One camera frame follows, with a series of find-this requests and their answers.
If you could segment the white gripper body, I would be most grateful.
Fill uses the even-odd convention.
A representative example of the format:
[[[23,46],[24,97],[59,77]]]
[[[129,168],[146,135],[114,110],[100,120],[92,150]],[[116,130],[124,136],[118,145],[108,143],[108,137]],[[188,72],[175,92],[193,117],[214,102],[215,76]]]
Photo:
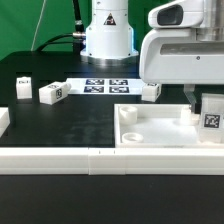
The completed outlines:
[[[145,83],[224,84],[224,42],[200,42],[195,29],[153,29],[143,39],[139,76]]]

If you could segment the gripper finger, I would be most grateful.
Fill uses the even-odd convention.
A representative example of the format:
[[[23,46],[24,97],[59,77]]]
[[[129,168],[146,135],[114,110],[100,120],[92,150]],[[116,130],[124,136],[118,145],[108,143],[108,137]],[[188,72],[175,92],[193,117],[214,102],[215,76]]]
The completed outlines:
[[[194,91],[195,91],[195,85],[194,84],[185,84],[184,85],[184,94],[189,101],[191,112],[194,114],[200,114],[201,113],[201,102],[197,100]]]

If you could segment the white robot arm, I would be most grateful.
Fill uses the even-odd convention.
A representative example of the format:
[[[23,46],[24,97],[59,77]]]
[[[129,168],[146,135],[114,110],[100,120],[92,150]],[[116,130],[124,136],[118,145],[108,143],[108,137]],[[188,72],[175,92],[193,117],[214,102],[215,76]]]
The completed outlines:
[[[144,101],[156,101],[152,88],[163,84],[182,84],[189,99],[196,84],[224,84],[224,0],[172,0],[152,9],[148,24],[137,51],[128,0],[92,0],[81,58],[116,65],[139,57]]]

